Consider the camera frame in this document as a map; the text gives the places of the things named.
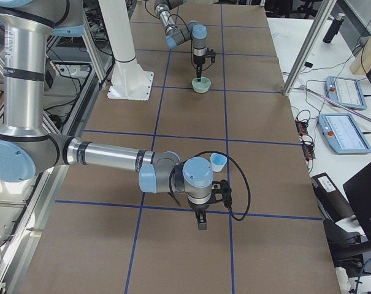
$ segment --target grid line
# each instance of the grid line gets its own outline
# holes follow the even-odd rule
[[[130,21],[130,23],[146,23],[150,25],[161,25],[161,23],[155,23],[153,21]],[[250,29],[269,29],[268,26],[224,26],[219,24],[204,24],[204,26],[216,26],[216,27],[224,27],[224,28],[250,28]]]
[[[107,203],[107,202],[89,202],[89,201],[76,201],[76,200],[56,200],[56,203],[62,204],[73,204],[73,205],[94,205],[94,206],[112,206],[120,208],[136,208],[136,209],[150,209],[150,210],[167,210],[167,211],[183,211],[187,213],[194,213],[193,209],[190,208],[176,208],[176,207],[163,207],[163,206],[151,206],[151,205],[129,205],[129,204],[120,204],[120,203]],[[229,215],[227,211],[218,211],[218,210],[207,210],[207,213],[211,214],[224,214]],[[243,213],[233,213],[236,216],[241,216]],[[266,213],[247,213],[247,216],[253,217],[265,217],[273,219],[296,219],[303,221],[322,221],[321,217],[313,216],[285,216],[281,214],[266,214]]]
[[[147,51],[147,52],[173,52],[173,53],[187,53],[189,51],[170,51],[170,50],[162,50],[162,49],[135,49],[135,51]],[[277,58],[277,55],[264,55],[264,54],[250,54],[250,53],[225,53],[225,55],[233,55],[233,56],[252,56],[252,57],[271,57]]]
[[[224,35],[223,35],[223,8],[220,5],[221,12],[221,39],[222,39],[222,68],[223,68],[223,95],[224,95],[224,124],[226,133],[226,154],[229,155],[229,128],[228,128],[228,108],[226,99],[226,73],[224,64]],[[230,163],[226,165],[226,170],[228,173],[228,183],[230,185]],[[229,214],[229,244],[230,244],[230,270],[231,270],[231,285],[232,294],[235,294],[235,275],[234,275],[234,246],[233,246],[233,223],[232,216]]]
[[[153,134],[153,141],[151,143],[151,150],[154,150],[155,139],[156,139],[156,131],[158,130],[159,116],[161,114],[163,97],[164,97],[164,92],[165,92],[167,72],[169,71],[170,56],[171,56],[171,51],[167,55],[166,71],[165,71],[165,76],[164,76],[164,80],[163,80],[163,88],[162,88],[161,98],[160,98],[160,101],[159,101],[158,113],[156,115],[156,122],[155,122],[154,134]],[[135,235],[134,235],[134,242],[133,242],[133,245],[132,245],[131,258],[129,260],[128,275],[127,275],[126,285],[125,285],[125,289],[124,289],[124,294],[128,294],[129,283],[131,281],[132,266],[133,266],[133,261],[134,261],[134,257],[135,257],[137,238],[139,236],[140,222],[142,220],[144,199],[145,199],[145,193],[143,193],[142,200],[140,202],[139,215],[138,215],[138,218],[137,218],[137,225],[136,225],[136,230],[135,230]]]
[[[193,90],[188,87],[176,87],[176,86],[153,86],[153,88],[165,88],[165,89],[182,89],[182,90]],[[223,89],[209,89],[209,91],[223,92]],[[230,90],[226,89],[226,92],[244,92],[244,93],[260,93],[260,94],[280,94],[279,91],[258,91],[258,90]]]
[[[178,138],[178,139],[192,139],[192,140],[210,140],[210,141],[228,141],[228,142],[240,142],[240,143],[255,143],[255,144],[270,144],[270,145],[286,145],[286,146],[301,146],[301,143],[288,143],[288,142],[275,142],[275,141],[258,141],[258,140],[241,140],[241,139],[230,139],[230,138],[208,138],[208,137],[186,137],[186,136],[175,136],[175,135],[159,135],[159,134],[139,134],[139,133],[128,133],[128,132],[116,132],[112,130],[85,130],[88,133],[100,133],[100,134],[115,134],[115,135],[133,135],[133,136],[146,136],[146,137],[158,137],[158,138]]]

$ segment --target small bowl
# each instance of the small bowl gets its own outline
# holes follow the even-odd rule
[[[211,81],[209,78],[202,77],[201,81],[197,81],[197,78],[192,80],[192,87],[197,93],[206,93],[211,86]]]

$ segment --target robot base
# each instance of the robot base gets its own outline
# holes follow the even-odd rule
[[[152,89],[153,79],[154,79],[154,72],[143,72],[148,79],[147,85],[139,85],[135,89],[127,89],[125,86],[126,82],[124,83],[114,83],[112,81],[112,85],[107,93],[107,97],[109,99],[126,99],[126,100],[141,100],[147,101],[150,98],[150,92]]]

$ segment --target black monitor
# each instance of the black monitor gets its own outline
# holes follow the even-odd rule
[[[324,228],[335,266],[344,267],[354,277],[371,257],[371,163],[343,184],[343,190],[365,236],[348,233],[330,220],[324,221]],[[371,263],[364,274],[371,274]]]
[[[367,247],[371,249],[371,163],[343,184],[343,190],[369,240]]]

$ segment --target metal frame post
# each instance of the metal frame post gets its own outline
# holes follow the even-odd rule
[[[309,29],[308,35],[302,44],[297,59],[293,64],[288,79],[286,80],[285,87],[283,88],[283,95],[288,96],[290,94],[291,89],[293,88],[294,83],[296,82],[300,71],[313,48],[313,45],[315,44],[315,41],[318,38],[320,31],[322,30],[324,23],[328,19],[328,16],[330,15],[331,10],[336,2],[337,0],[324,0],[321,3],[321,7],[316,15],[316,18]]]

